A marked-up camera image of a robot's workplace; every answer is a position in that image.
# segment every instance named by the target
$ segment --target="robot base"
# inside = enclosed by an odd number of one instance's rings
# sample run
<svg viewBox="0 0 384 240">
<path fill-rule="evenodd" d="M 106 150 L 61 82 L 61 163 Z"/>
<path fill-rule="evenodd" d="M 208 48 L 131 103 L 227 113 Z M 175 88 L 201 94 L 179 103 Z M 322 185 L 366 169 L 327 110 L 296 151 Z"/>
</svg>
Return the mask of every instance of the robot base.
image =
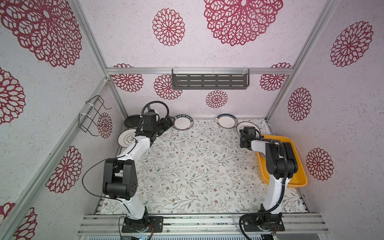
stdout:
<svg viewBox="0 0 384 240">
<path fill-rule="evenodd" d="M 260 212 L 265 211 L 264 206 L 261 205 Z M 244 231 L 245 232 L 283 232 L 285 227 L 283 221 L 281 220 L 282 213 L 279 214 L 261 214 L 255 215 L 254 217 L 249 217 L 247 220 L 244 220 Z"/>
<path fill-rule="evenodd" d="M 153 232 L 162 232 L 163 231 L 163 219 L 164 217 L 149 217 L 149 223 L 152 223 L 155 227 Z M 135 221 L 140 220 L 131 220 L 128 217 L 124 218 L 124 223 L 121 229 L 123 233 L 138 233 L 139 231 L 135 228 Z M 143 232 L 152 232 L 152 227 L 147 227 Z"/>
</svg>

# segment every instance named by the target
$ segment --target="wallpaper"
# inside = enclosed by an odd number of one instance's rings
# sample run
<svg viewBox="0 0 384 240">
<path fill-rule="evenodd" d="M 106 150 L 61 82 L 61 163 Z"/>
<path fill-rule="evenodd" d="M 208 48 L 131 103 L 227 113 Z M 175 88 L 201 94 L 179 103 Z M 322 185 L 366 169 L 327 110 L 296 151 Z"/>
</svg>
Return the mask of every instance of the wallpaper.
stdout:
<svg viewBox="0 0 384 240">
<path fill-rule="evenodd" d="M 80 0 L 110 67 L 293 63 L 325 0 Z"/>
<path fill-rule="evenodd" d="M 270 134 L 264 120 L 248 121 Z M 135 162 L 140 201 L 150 214 L 257 212 L 268 186 L 255 152 L 240 148 L 239 138 L 212 119 L 194 120 L 186 131 L 169 129 Z M 101 204 L 99 214 L 123 213 L 116 200 Z M 296 189 L 287 188 L 282 204 L 283 212 L 306 212 Z"/>
<path fill-rule="evenodd" d="M 81 184 L 81 178 L 95 163 L 112 157 L 117 150 L 117 138 L 124 130 L 121 113 L 115 105 L 111 91 L 106 88 L 101 95 L 106 108 L 102 115 L 90 112 L 95 119 L 108 115 L 112 126 L 108 137 L 98 132 L 103 124 L 91 125 L 89 132 L 79 131 L 70 143 L 66 153 L 52 172 L 50 178 L 36 197 L 28 215 L 15 233 L 14 239 L 74 239 L 77 228 L 84 215 L 92 214 L 98 197 L 88 194 Z M 102 188 L 103 164 L 99 164 L 87 173 L 84 184 L 87 189 L 100 194 Z M 2 206 L 0 214 L 6 213 L 12 204 Z"/>
<path fill-rule="evenodd" d="M 0 17 L 1 222 L 102 74 L 66 1 L 0 0 Z"/>
<path fill-rule="evenodd" d="M 245 90 L 175 90 L 171 78 L 168 74 L 112 75 L 130 114 L 141 114 L 142 106 L 157 100 L 169 106 L 170 115 L 187 114 L 192 118 L 214 118 L 220 113 L 230 113 L 238 118 L 263 118 L 286 75 L 252 74 Z M 166 114 L 162 105 L 154 106 L 161 114 Z"/>
<path fill-rule="evenodd" d="M 339 3 L 270 121 L 295 142 L 301 191 L 335 240 L 384 235 L 383 11 L 382 1 Z"/>
</svg>

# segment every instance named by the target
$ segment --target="floral tablecloth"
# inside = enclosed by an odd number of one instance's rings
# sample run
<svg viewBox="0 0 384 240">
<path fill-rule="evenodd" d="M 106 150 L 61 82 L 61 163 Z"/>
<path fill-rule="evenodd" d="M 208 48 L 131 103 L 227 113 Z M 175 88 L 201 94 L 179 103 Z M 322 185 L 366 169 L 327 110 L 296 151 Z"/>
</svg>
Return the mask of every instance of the floral tablecloth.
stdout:
<svg viewBox="0 0 384 240">
<path fill-rule="evenodd" d="M 251 119 L 263 134 L 264 120 Z M 260 179 L 255 152 L 240 148 L 236 129 L 215 120 L 194 120 L 187 131 L 173 128 L 158 137 L 137 161 L 136 194 L 150 214 L 256 212 L 268 186 Z M 122 214 L 115 200 L 104 199 L 98 214 Z M 283 212 L 306 212 L 295 189 L 287 188 Z"/>
</svg>

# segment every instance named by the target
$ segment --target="red floral medallion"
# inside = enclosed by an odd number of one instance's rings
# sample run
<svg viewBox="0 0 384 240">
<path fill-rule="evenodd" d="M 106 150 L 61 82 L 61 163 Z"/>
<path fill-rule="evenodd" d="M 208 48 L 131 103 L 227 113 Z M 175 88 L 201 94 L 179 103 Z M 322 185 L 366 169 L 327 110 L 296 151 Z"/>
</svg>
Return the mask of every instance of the red floral medallion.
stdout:
<svg viewBox="0 0 384 240">
<path fill-rule="evenodd" d="M 70 146 L 67 154 L 61 159 L 45 186 L 50 192 L 64 193 L 68 191 L 79 179 L 83 167 L 82 161 L 78 149 Z"/>
<path fill-rule="evenodd" d="M 290 68 L 289 63 L 278 63 L 272 66 L 273 68 Z M 285 74 L 263 74 L 260 79 L 260 86 L 268 91 L 279 89 L 283 84 L 287 75 Z"/>
<path fill-rule="evenodd" d="M 228 100 L 228 95 L 221 90 L 210 92 L 205 98 L 205 102 L 211 108 L 219 108 L 224 106 Z"/>
<path fill-rule="evenodd" d="M 80 58 L 80 29 L 66 0 L 0 0 L 0 15 L 38 60 L 66 68 Z"/>
<path fill-rule="evenodd" d="M 183 92 L 183 90 L 175 90 L 172 88 L 172 76 L 169 74 L 163 74 L 156 78 L 153 87 L 157 95 L 168 100 L 178 98 Z"/>
<path fill-rule="evenodd" d="M 11 211 L 15 203 L 7 202 L 0 207 L 0 224 L 4 221 L 8 213 Z"/>
<path fill-rule="evenodd" d="M 244 45 L 265 33 L 283 0 L 204 0 L 208 29 L 221 43 Z"/>
<path fill-rule="evenodd" d="M 18 118 L 24 106 L 23 87 L 9 72 L 0 68 L 0 125 Z"/>
<path fill-rule="evenodd" d="M 129 64 L 120 63 L 115 68 L 133 68 Z M 141 74 L 115 74 L 111 75 L 116 86 L 127 92 L 136 92 L 143 87 L 143 78 Z"/>
<path fill-rule="evenodd" d="M 184 22 L 175 10 L 164 8 L 158 11 L 152 23 L 153 33 L 165 46 L 174 46 L 184 37 Z"/>
<path fill-rule="evenodd" d="M 327 180 L 333 174 L 331 156 L 321 148 L 314 148 L 308 153 L 307 167 L 311 175 L 318 180 Z"/>
<path fill-rule="evenodd" d="M 372 26 L 365 21 L 348 26 L 333 43 L 331 49 L 333 64 L 344 67 L 356 62 L 368 50 L 372 35 Z"/>
<path fill-rule="evenodd" d="M 30 240 L 35 235 L 35 230 L 37 227 L 37 214 L 35 213 L 35 208 L 31 207 L 28 211 L 28 215 L 24 217 L 21 225 L 17 228 L 15 234 L 13 235 L 13 240 Z"/>
<path fill-rule="evenodd" d="M 102 138 L 108 138 L 112 133 L 112 119 L 108 113 L 102 113 L 97 121 L 97 129 Z"/>
<path fill-rule="evenodd" d="M 311 104 L 310 92 L 305 88 L 298 88 L 289 98 L 288 113 L 295 121 L 303 120 L 310 112 Z"/>
</svg>

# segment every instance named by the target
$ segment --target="yellow plastic tray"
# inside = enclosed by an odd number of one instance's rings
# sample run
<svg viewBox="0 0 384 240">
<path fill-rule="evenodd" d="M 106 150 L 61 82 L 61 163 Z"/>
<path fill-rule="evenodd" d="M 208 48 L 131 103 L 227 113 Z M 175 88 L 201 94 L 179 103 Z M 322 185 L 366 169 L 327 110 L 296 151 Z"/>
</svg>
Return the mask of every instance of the yellow plastic tray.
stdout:
<svg viewBox="0 0 384 240">
<path fill-rule="evenodd" d="M 299 154 L 297 153 L 295 144 L 292 142 L 292 140 L 290 140 L 287 137 L 274 136 L 274 135 L 264 135 L 264 138 L 280 140 L 282 142 L 289 142 L 292 145 L 292 149 L 295 154 L 299 169 L 297 170 L 297 173 L 295 173 L 291 178 L 290 182 L 288 183 L 288 187 L 292 187 L 292 188 L 304 187 L 305 185 L 307 185 L 308 184 L 307 175 L 305 174 L 303 165 L 301 164 L 301 161 L 300 161 Z M 256 155 L 257 155 L 257 162 L 259 163 L 259 169 L 260 169 L 260 175 L 261 175 L 262 181 L 265 184 L 269 184 L 269 173 L 266 169 L 265 159 L 261 156 L 259 152 L 256 152 Z"/>
</svg>

